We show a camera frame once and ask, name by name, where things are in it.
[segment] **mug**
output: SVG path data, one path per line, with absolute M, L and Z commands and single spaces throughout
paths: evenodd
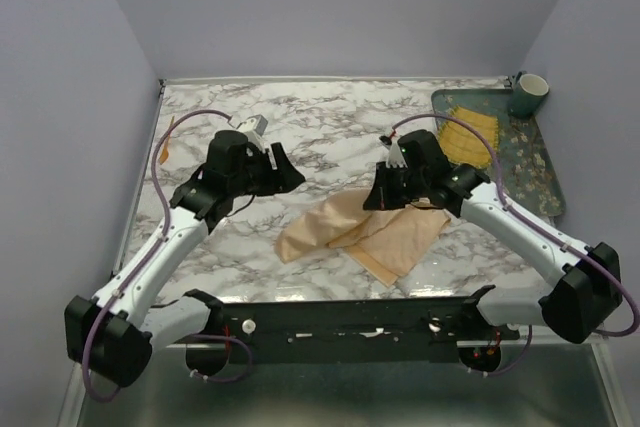
M 512 80 L 513 93 L 507 103 L 509 115 L 518 119 L 531 117 L 549 93 L 549 84 L 539 75 L 518 72 Z

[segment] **marble tabletop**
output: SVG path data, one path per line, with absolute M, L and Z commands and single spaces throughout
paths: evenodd
M 440 89 L 503 87 L 503 79 L 429 81 L 273 82 L 264 84 L 169 85 L 154 143 L 171 118 L 214 108 L 240 120 L 262 114 L 269 121 L 267 142 L 282 142 L 307 182 L 295 192 L 256 199 L 226 219 L 176 270 L 159 294 L 169 302 L 198 288 L 226 302 L 360 300 L 468 294 L 486 284 L 527 287 L 538 274 L 493 236 L 454 219 L 422 261 L 386 288 L 340 250 L 321 250 L 283 264 L 273 250 L 280 231 L 328 195 L 369 187 L 374 164 L 384 155 L 378 136 L 407 116 L 432 112 Z M 198 116 L 179 126 L 170 140 L 169 159 L 159 166 L 163 192 L 173 190 L 204 162 L 207 146 L 225 122 Z M 400 129 L 434 131 L 431 119 Z M 246 199 L 238 199 L 236 207 Z M 158 225 L 162 209 L 149 170 L 144 178 L 125 260 Z

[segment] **gray wall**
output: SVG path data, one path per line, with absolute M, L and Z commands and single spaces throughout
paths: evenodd
M 162 77 L 493 75 L 557 0 L 118 0 Z
M 621 255 L 640 300 L 640 1 L 560 0 L 526 57 L 551 94 L 540 128 L 568 203 L 560 226 Z M 626 327 L 619 309 L 612 327 Z M 615 341 L 615 362 L 640 424 L 640 336 Z
M 114 265 L 158 84 L 116 0 L 0 13 L 0 425 L 50 427 L 62 313 Z

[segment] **yellow cloth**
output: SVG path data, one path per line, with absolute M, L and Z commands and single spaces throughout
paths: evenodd
M 494 150 L 498 150 L 498 118 L 479 114 L 459 105 L 451 112 L 451 117 L 470 124 L 489 141 Z M 454 122 L 447 121 L 440 129 L 438 142 L 449 161 L 454 164 L 471 164 L 483 169 L 491 163 L 487 148 L 467 129 Z
M 275 251 L 291 262 L 323 247 L 344 248 L 354 260 L 387 287 L 420 261 L 449 223 L 440 210 L 406 207 L 364 211 L 365 189 L 330 196 L 278 236 Z

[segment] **marble table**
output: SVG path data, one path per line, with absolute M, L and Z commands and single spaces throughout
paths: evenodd
M 194 109 L 215 108 L 236 119 L 262 114 L 269 121 L 265 139 L 282 142 L 307 182 L 294 193 L 256 199 L 249 209 L 226 220 L 185 259 L 158 301 L 169 302 L 193 288 L 225 302 L 255 302 L 449 296 L 472 293 L 489 283 L 537 283 L 538 274 L 521 257 L 460 220 L 454 220 L 411 273 L 391 288 L 340 250 L 322 250 L 290 264 L 274 253 L 280 231 L 312 205 L 342 189 L 369 187 L 374 164 L 385 152 L 378 136 L 402 118 L 432 112 L 432 94 L 452 88 L 504 87 L 501 78 L 167 86 L 154 142 L 172 117 Z M 159 167 L 167 196 L 205 160 L 210 139 L 224 126 L 220 118 L 199 116 L 176 130 L 169 159 Z M 417 128 L 436 127 L 425 119 L 400 133 Z M 244 202 L 238 199 L 236 207 Z M 126 259 L 161 216 L 147 166 Z

